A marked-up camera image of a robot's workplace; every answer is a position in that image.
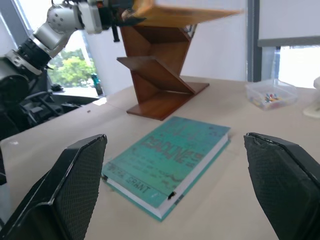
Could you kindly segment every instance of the table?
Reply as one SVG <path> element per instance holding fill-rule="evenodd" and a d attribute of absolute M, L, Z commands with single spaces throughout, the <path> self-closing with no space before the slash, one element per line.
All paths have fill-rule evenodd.
<path fill-rule="evenodd" d="M 245 82 L 183 77 L 210 87 L 173 115 L 231 127 L 231 143 L 186 197 L 158 222 L 101 182 L 86 240 L 276 240 L 254 193 L 243 135 L 256 132 L 301 145 L 320 161 L 320 121 L 302 114 L 316 90 L 299 88 L 296 104 L 262 111 L 246 99 Z M 1 142 L 12 208 L 45 174 L 63 149 L 77 140 L 106 134 L 108 161 L 161 121 L 128 115 L 134 89 L 102 98 Z"/>

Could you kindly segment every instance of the robotic arm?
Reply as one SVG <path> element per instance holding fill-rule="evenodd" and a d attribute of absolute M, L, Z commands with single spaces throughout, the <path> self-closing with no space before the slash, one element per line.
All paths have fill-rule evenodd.
<path fill-rule="evenodd" d="M 99 34 L 112 28 L 114 42 L 119 42 L 117 27 L 133 26 L 144 20 L 130 17 L 134 0 L 51 2 L 46 22 L 17 50 L 10 50 L 0 57 L 0 109 L 25 99 L 29 93 L 29 80 L 41 75 L 75 31 Z"/>

